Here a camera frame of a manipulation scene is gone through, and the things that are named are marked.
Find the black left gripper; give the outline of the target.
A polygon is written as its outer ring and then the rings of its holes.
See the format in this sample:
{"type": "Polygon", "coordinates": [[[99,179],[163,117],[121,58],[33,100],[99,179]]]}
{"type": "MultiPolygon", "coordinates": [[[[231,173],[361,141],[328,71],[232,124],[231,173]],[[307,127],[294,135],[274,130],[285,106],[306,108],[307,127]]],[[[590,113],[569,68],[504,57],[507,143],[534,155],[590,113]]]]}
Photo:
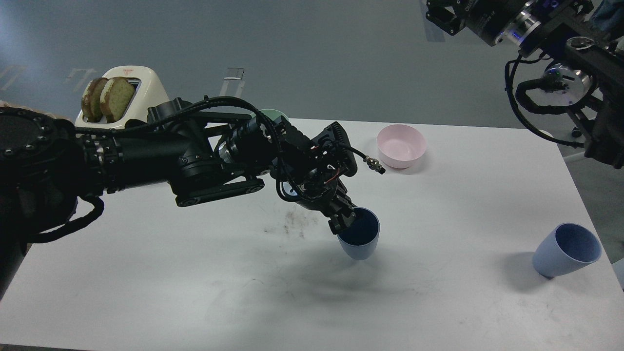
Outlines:
{"type": "Polygon", "coordinates": [[[309,138],[289,121],[278,122],[281,153],[278,195],[306,209],[328,215],[330,231],[343,233],[356,220],[356,205],[346,194],[340,177],[357,173],[350,140],[341,124],[332,122],[309,138]]]}

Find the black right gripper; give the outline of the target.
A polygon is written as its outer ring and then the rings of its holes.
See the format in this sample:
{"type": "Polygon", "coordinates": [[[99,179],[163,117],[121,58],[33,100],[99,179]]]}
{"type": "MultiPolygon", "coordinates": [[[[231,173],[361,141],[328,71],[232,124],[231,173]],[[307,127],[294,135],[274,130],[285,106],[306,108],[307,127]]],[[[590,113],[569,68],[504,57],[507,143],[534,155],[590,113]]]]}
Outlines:
{"type": "Polygon", "coordinates": [[[521,46],[537,29],[533,0],[426,0],[426,18],[451,36],[468,27],[489,46],[504,38],[521,46]]]}

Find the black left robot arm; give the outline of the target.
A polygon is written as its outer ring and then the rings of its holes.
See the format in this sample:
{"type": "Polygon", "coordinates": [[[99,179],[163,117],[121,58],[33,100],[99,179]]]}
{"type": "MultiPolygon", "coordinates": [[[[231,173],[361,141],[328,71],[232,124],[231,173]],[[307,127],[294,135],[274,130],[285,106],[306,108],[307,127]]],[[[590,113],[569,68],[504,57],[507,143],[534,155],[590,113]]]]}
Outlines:
{"type": "Polygon", "coordinates": [[[1,293],[32,244],[58,240],[102,214],[104,193],[167,182],[179,207],[255,193],[263,174],[279,197],[329,220],[334,234],[356,220],[341,177],[357,173],[338,123],[314,138],[236,97],[180,98],[123,129],[1,103],[1,293]]]}

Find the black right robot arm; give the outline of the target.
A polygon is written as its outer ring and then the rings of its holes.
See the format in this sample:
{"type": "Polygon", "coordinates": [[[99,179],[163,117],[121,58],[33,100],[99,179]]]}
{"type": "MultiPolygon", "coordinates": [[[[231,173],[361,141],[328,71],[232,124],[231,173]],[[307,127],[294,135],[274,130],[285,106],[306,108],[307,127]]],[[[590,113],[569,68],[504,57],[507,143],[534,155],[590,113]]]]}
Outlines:
{"type": "Polygon", "coordinates": [[[508,39],[518,57],[505,90],[531,133],[584,156],[623,166],[623,2],[603,0],[428,0],[426,18],[454,36],[470,29],[489,46],[508,39]],[[522,114],[566,114],[583,142],[551,137],[522,114]]]}

